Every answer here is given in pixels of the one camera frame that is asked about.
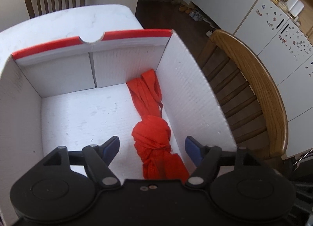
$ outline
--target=white cardboard box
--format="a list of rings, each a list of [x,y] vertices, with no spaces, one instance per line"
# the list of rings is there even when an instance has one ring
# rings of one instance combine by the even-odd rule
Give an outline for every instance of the white cardboard box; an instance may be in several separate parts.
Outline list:
[[[7,225],[17,219],[11,186],[56,146],[81,150],[117,135],[120,151],[110,169],[121,182],[142,178],[131,136],[141,118],[125,83],[151,68],[173,152],[189,172],[195,168],[184,149],[189,135],[236,151],[209,83],[175,31],[106,32],[93,43],[77,36],[22,49],[8,58],[0,79],[0,211]]]

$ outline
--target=black cabinet handle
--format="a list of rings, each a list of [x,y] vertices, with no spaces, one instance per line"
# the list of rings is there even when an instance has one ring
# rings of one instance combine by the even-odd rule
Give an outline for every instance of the black cabinet handle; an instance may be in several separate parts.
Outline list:
[[[284,30],[281,31],[281,34],[287,29],[288,26],[289,26],[289,24],[286,25],[286,27],[284,28]]]
[[[276,27],[276,29],[278,29],[278,27],[281,26],[281,24],[284,22],[284,20],[285,20],[285,19],[283,19],[283,20],[279,23],[279,25]]]

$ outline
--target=dark brown floor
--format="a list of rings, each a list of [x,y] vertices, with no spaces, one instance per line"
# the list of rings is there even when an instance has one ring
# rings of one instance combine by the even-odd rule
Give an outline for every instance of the dark brown floor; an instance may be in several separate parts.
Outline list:
[[[196,58],[209,39],[205,33],[210,25],[194,21],[188,14],[179,12],[179,6],[167,2],[138,1],[136,18],[145,29],[174,29]]]

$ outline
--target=marble tabletop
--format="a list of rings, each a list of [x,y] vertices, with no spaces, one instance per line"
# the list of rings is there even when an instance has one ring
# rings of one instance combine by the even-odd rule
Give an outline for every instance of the marble tabletop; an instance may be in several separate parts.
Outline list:
[[[92,5],[44,14],[0,33],[0,73],[9,55],[36,44],[79,36],[94,42],[104,32],[143,29],[123,5]]]

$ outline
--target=red fabric loop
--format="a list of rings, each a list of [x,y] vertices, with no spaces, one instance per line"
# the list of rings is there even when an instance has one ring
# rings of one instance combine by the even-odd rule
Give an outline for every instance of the red fabric loop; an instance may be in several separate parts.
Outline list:
[[[143,162],[145,179],[181,179],[185,182],[188,171],[178,154],[171,154],[171,130],[161,118],[162,93],[154,70],[141,74],[126,83],[134,106],[142,121],[132,131],[135,148]]]

